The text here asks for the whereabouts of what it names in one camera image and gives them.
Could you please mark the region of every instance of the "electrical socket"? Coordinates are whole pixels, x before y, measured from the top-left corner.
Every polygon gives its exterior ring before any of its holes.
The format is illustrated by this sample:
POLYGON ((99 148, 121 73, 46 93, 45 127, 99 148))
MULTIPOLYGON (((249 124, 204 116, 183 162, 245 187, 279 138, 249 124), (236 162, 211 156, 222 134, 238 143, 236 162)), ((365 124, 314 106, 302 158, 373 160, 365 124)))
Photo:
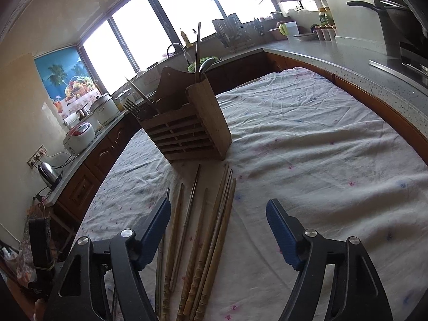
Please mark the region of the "electrical socket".
POLYGON ((32 169, 36 165, 36 162, 39 161, 44 154, 46 154, 46 149, 43 145, 41 145, 38 150, 34 152, 31 158, 27 160, 29 167, 32 169))

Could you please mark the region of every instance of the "wooden box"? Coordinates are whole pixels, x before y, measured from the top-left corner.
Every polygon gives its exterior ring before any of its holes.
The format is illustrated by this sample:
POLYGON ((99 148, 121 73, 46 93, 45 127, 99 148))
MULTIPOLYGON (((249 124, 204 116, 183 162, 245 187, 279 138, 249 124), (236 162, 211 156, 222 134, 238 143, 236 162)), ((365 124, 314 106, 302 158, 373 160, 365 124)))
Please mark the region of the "wooden box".
POLYGON ((169 161, 223 160, 232 143, 229 127, 208 79, 194 83, 194 76, 164 68, 154 95, 159 113, 140 124, 169 161))

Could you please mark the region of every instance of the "metal screw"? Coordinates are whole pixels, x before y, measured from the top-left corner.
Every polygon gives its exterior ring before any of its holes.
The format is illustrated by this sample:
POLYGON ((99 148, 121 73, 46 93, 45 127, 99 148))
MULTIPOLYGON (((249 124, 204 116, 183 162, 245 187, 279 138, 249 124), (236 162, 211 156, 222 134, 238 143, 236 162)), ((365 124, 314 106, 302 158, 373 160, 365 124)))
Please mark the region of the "metal screw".
POLYGON ((317 236, 318 232, 315 229, 309 228, 309 229, 305 230, 305 234, 310 238, 315 238, 317 236))
POLYGON ((78 240, 78 244, 79 245, 85 245, 86 243, 88 243, 89 239, 87 237, 81 237, 78 240))
POLYGON ((132 229, 124 229, 120 232, 120 235, 124 238, 129 238, 132 235, 132 229))
POLYGON ((357 237, 350 237, 349 242, 353 245, 358 245, 360 243, 360 240, 357 237))

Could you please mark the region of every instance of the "rice cooker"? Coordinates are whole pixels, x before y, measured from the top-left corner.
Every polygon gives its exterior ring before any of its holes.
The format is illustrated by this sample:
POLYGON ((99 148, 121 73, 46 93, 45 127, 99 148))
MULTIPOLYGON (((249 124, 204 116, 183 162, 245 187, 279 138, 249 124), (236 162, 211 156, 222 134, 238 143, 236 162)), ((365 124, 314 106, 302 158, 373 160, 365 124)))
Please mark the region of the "rice cooker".
POLYGON ((91 112, 94 112, 98 122, 104 127, 120 114, 113 98, 108 93, 101 95, 93 102, 91 112))
POLYGON ((73 156, 77 156, 91 144, 94 138, 94 127, 89 122, 82 122, 67 133, 63 145, 73 156))

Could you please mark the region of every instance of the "tropical poster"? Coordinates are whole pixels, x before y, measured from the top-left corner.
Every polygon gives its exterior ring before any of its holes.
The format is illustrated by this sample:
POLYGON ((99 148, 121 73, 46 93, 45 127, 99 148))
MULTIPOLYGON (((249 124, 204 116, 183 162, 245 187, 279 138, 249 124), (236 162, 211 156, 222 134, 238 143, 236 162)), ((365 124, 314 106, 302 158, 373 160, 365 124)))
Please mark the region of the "tropical poster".
POLYGON ((34 59, 40 78, 62 119, 100 96, 76 47, 61 49, 34 59))

